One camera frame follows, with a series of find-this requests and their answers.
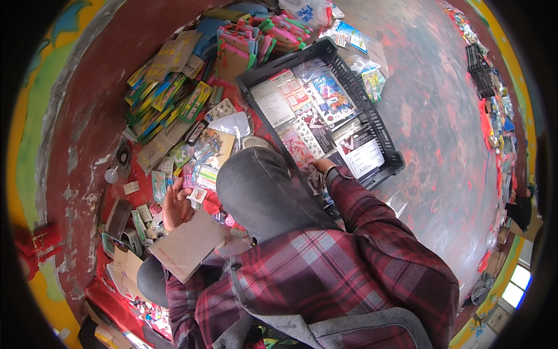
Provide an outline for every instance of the person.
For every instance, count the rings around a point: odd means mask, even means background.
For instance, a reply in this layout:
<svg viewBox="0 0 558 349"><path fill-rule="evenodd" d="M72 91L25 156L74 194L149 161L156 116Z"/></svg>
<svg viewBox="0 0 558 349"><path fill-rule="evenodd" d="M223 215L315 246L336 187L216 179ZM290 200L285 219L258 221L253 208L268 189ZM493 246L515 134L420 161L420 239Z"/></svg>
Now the person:
<svg viewBox="0 0 558 349"><path fill-rule="evenodd" d="M521 229L521 231L524 233L527 231L527 228L531 223L531 213L532 213L531 199L533 197L532 189L533 189L532 187L527 187L524 197L517 196L516 191L511 189L511 198L515 203L506 204L508 217L511 218Z"/></svg>
<svg viewBox="0 0 558 349"><path fill-rule="evenodd" d="M251 147L223 164L217 193L257 245L184 284L153 257L143 263L138 286L169 308L176 347L447 348L454 274L347 168L327 159L313 166L346 231L292 182L282 156ZM180 179L167 189L167 230L195 214L190 192Z"/></svg>

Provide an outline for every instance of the plaid shirt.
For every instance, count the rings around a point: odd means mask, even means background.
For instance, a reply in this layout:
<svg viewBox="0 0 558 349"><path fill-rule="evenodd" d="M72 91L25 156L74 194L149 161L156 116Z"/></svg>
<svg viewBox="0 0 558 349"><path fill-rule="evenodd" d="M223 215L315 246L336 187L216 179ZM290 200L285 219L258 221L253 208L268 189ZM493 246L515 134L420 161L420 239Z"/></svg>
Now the plaid shirt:
<svg viewBox="0 0 558 349"><path fill-rule="evenodd" d="M300 314L308 324L401 307L418 317L434 348L448 346L459 300L454 274L347 169L339 172L329 193L354 233L293 231L236 256L244 303L229 272L209 287L198 272L185 284L167 277L177 347L211 348L248 315L242 305L256 314ZM341 340L346 348L416 346L396 325L352 331Z"/></svg>

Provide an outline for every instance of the person's right hand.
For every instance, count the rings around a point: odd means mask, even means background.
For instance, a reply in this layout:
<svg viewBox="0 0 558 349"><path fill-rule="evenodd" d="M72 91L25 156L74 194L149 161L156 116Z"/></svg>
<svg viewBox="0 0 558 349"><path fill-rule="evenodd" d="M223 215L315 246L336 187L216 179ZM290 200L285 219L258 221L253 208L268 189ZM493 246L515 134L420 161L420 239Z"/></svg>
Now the person's right hand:
<svg viewBox="0 0 558 349"><path fill-rule="evenodd" d="M316 170L323 174L326 174L330 168L337 167L337 165L329 159L310 160L309 164L313 165Z"/></svg>
<svg viewBox="0 0 558 349"><path fill-rule="evenodd" d="M165 229L173 231L182 223L191 220L194 209L190 199L186 197L192 193L192 188L182 189L184 177L167 187L165 200L163 201L163 224Z"/></svg>

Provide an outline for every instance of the window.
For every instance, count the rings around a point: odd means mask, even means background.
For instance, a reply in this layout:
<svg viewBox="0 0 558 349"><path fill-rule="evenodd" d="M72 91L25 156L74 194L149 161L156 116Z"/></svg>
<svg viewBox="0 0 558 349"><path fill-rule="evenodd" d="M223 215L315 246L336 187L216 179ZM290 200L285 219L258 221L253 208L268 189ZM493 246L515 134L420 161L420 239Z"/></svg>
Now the window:
<svg viewBox="0 0 558 349"><path fill-rule="evenodd" d="M508 302L514 308L517 308L529 281L531 280L531 272L521 265L516 265L516 269L513 271L512 279L504 290L502 298Z"/></svg>

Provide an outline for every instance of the person's left hand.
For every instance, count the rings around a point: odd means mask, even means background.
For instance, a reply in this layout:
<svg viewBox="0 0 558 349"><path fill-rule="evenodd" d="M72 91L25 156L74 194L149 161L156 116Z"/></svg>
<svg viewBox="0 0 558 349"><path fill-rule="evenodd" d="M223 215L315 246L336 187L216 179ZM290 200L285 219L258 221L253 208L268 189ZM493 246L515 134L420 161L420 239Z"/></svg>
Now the person's left hand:
<svg viewBox="0 0 558 349"><path fill-rule="evenodd" d="M184 177L180 177L173 185L167 187L163 201L163 224L168 231L186 223L195 213L190 199L186 198L192 193L192 188L182 189L183 182Z"/></svg>

